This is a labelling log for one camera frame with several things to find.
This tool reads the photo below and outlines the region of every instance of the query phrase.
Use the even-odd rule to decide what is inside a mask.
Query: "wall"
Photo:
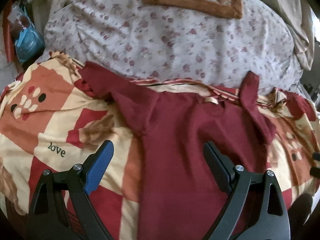
[[[315,44],[315,59],[311,70],[304,70],[301,78],[302,84],[311,84],[314,88],[320,84],[320,47]]]

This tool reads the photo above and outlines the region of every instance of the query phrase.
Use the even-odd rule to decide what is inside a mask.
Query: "plastic bag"
[[[12,6],[8,20],[17,57],[23,64],[44,49],[44,40],[18,5]]]

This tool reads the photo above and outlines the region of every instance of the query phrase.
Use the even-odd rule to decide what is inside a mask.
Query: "shirt sleeve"
[[[79,69],[82,79],[89,85],[97,99],[113,99],[119,106],[127,125],[134,133],[143,134],[156,122],[154,113],[159,93],[112,73],[93,62]]]

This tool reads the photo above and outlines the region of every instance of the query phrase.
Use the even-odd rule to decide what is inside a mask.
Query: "metal screw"
[[[79,171],[81,168],[82,168],[82,165],[81,165],[81,164],[75,164],[75,165],[73,166],[73,169],[74,169],[75,171]]]
[[[43,172],[42,172],[42,174],[44,175],[44,176],[47,176],[47,175],[49,175],[50,174],[50,170],[44,170]]]
[[[244,167],[242,165],[237,165],[236,170],[237,171],[244,171]]]
[[[267,175],[273,177],[275,175],[275,173],[271,170],[267,170]]]

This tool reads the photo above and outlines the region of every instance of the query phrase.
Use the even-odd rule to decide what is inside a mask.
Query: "bed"
[[[260,0],[243,0],[241,20],[142,0],[74,0],[44,31],[48,50],[92,60],[129,78],[191,78],[239,87],[248,70],[259,93],[288,90],[302,76],[284,21]]]
[[[255,72],[256,105],[276,127],[265,166],[275,172],[287,208],[301,194],[315,193],[309,169],[316,165],[312,153],[320,150],[318,118],[309,101],[285,91],[303,72],[293,37],[265,3],[242,2],[241,20],[142,0],[73,0],[49,19],[43,57],[7,87],[0,104],[0,205],[20,235],[25,237],[41,172],[68,170],[110,139],[115,158],[91,201],[115,239],[141,239],[143,147],[117,104],[95,99],[78,72],[85,61],[157,92],[196,93],[238,105],[241,81]],[[65,203],[74,218],[68,194]]]

